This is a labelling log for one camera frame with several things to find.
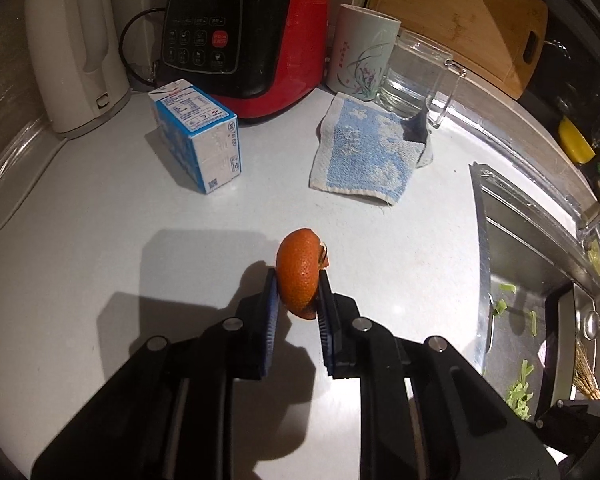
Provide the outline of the white floral ceramic mug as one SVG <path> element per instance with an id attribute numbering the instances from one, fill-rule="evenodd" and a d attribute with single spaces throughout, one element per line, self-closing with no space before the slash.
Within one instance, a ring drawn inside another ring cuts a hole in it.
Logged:
<path id="1" fill-rule="evenodd" d="M 338 13 L 326 86 L 371 101 L 384 76 L 401 21 L 375 10 L 342 4 Z"/>

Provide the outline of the red black blender base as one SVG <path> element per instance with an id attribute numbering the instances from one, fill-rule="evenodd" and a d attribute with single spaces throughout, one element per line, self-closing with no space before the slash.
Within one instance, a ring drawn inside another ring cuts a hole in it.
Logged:
<path id="1" fill-rule="evenodd" d="M 156 84 L 185 79 L 242 119 L 322 81 L 330 0 L 166 0 Z"/>

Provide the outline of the yellow bowl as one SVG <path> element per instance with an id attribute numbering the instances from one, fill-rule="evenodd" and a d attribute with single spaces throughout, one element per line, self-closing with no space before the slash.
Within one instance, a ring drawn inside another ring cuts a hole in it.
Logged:
<path id="1" fill-rule="evenodd" d="M 567 116 L 559 123 L 558 138 L 560 146 L 575 164 L 585 165 L 595 157 L 592 146 Z"/>

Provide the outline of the stainless steel sink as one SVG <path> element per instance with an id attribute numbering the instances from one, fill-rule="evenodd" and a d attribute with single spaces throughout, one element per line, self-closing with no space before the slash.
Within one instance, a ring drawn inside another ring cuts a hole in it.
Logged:
<path id="1" fill-rule="evenodd" d="M 489 166 L 469 168 L 479 247 L 474 361 L 529 422 L 577 399 L 577 352 L 600 387 L 600 274 L 542 206 Z"/>

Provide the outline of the bamboo chopsticks bundle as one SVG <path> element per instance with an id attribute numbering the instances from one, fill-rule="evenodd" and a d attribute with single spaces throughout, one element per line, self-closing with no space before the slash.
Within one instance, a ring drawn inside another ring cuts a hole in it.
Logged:
<path id="1" fill-rule="evenodd" d="M 577 390 L 590 400 L 600 400 L 600 388 L 598 388 L 597 380 L 593 374 L 588 358 L 586 357 L 583 344 L 579 339 L 576 340 L 574 346 L 574 370 L 572 384 Z"/>

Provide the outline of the wooden cutting board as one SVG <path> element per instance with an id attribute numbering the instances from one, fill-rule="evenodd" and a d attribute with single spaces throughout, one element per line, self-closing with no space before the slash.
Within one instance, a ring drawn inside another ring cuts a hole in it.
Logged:
<path id="1" fill-rule="evenodd" d="M 370 0 L 370 7 L 447 48 L 514 100 L 538 65 L 548 21 L 542 0 Z"/>

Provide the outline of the clear glass pitcher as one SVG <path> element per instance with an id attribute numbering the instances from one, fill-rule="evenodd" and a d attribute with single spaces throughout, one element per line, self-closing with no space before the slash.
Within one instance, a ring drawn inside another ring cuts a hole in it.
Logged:
<path id="1" fill-rule="evenodd" d="M 452 88 L 440 105 L 434 104 L 446 76 Z M 441 126 L 460 81 L 467 75 L 451 52 L 424 36 L 401 28 L 382 76 L 375 102 L 403 119 L 422 116 L 430 128 Z"/>

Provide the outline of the white electric kettle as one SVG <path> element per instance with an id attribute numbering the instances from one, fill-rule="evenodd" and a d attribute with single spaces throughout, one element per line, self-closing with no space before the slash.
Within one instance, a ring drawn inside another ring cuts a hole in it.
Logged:
<path id="1" fill-rule="evenodd" d="M 83 136 L 131 97 L 111 0 L 24 0 L 33 73 L 53 132 Z"/>

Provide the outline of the blue white milk carton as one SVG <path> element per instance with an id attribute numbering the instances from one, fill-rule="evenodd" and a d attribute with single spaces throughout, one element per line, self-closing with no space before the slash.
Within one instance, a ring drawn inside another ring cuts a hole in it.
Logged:
<path id="1" fill-rule="evenodd" d="M 148 93 L 171 154 L 209 194 L 242 173 L 237 115 L 193 84 L 180 79 Z"/>

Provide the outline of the orange peel piece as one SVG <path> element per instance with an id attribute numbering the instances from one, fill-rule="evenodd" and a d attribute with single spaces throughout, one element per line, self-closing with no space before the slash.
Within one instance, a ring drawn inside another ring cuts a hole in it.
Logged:
<path id="1" fill-rule="evenodd" d="M 314 320 L 321 270 L 328 267 L 328 250 L 308 228 L 289 233 L 280 243 L 275 263 L 278 293 L 287 310 L 298 318 Z"/>

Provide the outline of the blue white dish cloth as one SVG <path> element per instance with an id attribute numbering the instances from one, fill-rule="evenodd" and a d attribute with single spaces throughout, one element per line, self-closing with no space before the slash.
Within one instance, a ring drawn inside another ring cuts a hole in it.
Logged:
<path id="1" fill-rule="evenodd" d="M 309 185 L 393 206 L 414 172 L 433 158 L 424 115 L 403 119 L 338 93 L 321 121 Z"/>

